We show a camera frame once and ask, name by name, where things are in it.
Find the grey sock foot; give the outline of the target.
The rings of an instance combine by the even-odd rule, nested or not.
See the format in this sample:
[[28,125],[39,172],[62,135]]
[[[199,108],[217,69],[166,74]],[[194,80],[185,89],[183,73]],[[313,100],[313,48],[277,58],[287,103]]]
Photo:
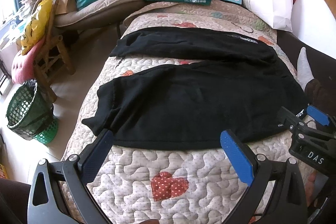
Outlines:
[[314,76],[307,59],[306,48],[302,47],[297,60],[297,80],[302,90],[305,90],[307,84],[313,79]]

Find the brown trouser leg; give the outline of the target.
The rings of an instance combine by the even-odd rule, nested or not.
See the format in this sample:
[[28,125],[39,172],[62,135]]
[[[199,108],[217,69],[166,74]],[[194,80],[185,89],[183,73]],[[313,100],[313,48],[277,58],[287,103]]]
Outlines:
[[310,80],[305,87],[309,103],[325,114],[334,117],[336,114],[335,98],[321,85],[317,79]]

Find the black pants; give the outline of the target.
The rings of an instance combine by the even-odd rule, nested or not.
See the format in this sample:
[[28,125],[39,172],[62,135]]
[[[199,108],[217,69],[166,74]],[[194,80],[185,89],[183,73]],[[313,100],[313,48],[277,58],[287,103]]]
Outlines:
[[307,98],[275,50],[233,32],[152,27],[126,35],[112,51],[185,59],[103,84],[95,115],[83,120],[95,135],[108,129],[115,145],[140,149],[219,148],[224,130],[240,141],[281,131],[277,113],[298,114]]

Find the yellow plastic bag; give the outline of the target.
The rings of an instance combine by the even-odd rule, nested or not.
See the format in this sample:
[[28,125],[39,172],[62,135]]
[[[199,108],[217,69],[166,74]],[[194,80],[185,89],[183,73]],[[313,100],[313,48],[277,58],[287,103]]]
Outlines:
[[30,20],[21,35],[21,54],[26,55],[32,47],[43,37],[49,22],[54,0],[42,0],[31,14]]

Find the wooden chair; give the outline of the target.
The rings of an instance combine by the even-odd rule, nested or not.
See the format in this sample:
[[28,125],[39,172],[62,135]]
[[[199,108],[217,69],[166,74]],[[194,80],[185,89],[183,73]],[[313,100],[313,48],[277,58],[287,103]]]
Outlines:
[[[44,0],[37,0],[33,11],[36,11],[42,1]],[[62,69],[66,69],[70,75],[75,73],[75,68],[64,44],[63,36],[61,34],[54,34],[53,32],[58,1],[52,0],[49,20],[45,28],[45,40],[40,50],[38,50],[33,63],[35,78],[52,102],[55,102],[58,98],[51,88],[52,81],[56,75]]]

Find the beige lounge chair cushion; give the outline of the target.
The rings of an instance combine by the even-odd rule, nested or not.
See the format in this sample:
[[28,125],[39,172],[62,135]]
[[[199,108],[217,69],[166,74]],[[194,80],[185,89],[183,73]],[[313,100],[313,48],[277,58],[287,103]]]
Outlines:
[[145,5],[144,0],[98,0],[80,11],[55,16],[54,27],[78,31],[102,28],[120,23]]

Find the pink cushion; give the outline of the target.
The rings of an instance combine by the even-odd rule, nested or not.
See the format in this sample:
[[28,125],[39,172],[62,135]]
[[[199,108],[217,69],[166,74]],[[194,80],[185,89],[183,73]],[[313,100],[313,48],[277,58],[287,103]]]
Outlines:
[[23,84],[35,78],[34,60],[44,43],[45,37],[36,43],[26,55],[22,55],[21,51],[15,55],[11,66],[11,79],[14,84]]

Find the green mesh waste basket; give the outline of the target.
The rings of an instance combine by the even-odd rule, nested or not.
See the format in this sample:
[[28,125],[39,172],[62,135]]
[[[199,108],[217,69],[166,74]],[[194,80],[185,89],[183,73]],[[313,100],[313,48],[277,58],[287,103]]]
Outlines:
[[8,105],[7,127],[25,140],[53,141],[58,131],[54,105],[37,80],[24,82]]

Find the quilted heart pattern bedspread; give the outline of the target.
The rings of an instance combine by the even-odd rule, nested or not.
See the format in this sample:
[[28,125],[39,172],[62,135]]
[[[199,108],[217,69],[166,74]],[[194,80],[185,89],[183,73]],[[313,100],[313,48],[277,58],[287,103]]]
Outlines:
[[[158,2],[126,18],[127,35],[147,27],[205,28],[249,36],[271,46],[297,80],[297,72],[277,45],[277,31],[245,8],[214,0],[210,6]],[[79,154],[96,137],[82,124],[98,107],[98,88],[117,77],[158,65],[182,65],[196,60],[131,55],[108,57],[97,80],[89,89],[79,111],[76,127],[62,160]],[[286,161],[290,156],[291,132],[249,143],[254,153],[270,160]],[[160,151],[114,145],[92,183],[89,192],[113,223],[222,223],[246,189],[224,151]]]

